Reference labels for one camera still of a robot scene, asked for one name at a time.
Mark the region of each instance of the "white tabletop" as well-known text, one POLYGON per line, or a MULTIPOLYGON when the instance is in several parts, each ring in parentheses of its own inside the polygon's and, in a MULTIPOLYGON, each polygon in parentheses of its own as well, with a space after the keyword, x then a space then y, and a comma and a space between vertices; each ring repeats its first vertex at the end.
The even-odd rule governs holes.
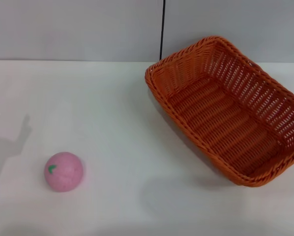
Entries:
MULTIPOLYGON (((294 165, 259 188, 224 179, 153 99, 149 65, 0 61, 0 236, 294 235, 294 165), (86 166, 68 193, 43 178, 60 151, 86 166)), ((260 66, 294 92, 294 63, 260 66)))

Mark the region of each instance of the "woven pattern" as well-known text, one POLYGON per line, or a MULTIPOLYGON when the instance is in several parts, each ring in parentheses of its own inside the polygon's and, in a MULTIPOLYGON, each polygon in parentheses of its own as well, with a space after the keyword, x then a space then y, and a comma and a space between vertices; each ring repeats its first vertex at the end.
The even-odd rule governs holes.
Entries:
POLYGON ((261 186, 294 163, 294 95, 222 37, 152 65, 146 83, 231 181, 261 186))

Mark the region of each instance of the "white wall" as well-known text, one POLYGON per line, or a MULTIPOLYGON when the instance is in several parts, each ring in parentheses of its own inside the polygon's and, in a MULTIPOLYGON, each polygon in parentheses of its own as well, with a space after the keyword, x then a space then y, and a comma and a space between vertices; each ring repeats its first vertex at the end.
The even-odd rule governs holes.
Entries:
POLYGON ((294 62, 294 0, 167 0, 163 57, 204 36, 258 62, 294 62))
POLYGON ((0 59, 156 61, 162 0, 0 0, 0 59))

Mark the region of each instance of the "pink ball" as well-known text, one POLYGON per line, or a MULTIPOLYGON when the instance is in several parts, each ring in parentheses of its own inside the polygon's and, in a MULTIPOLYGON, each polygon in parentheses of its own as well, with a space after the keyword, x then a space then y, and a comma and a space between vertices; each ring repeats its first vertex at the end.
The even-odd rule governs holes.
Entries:
POLYGON ((82 181, 84 168, 78 156, 59 152, 52 156, 44 168, 44 177, 49 186, 57 192, 67 192, 82 181))

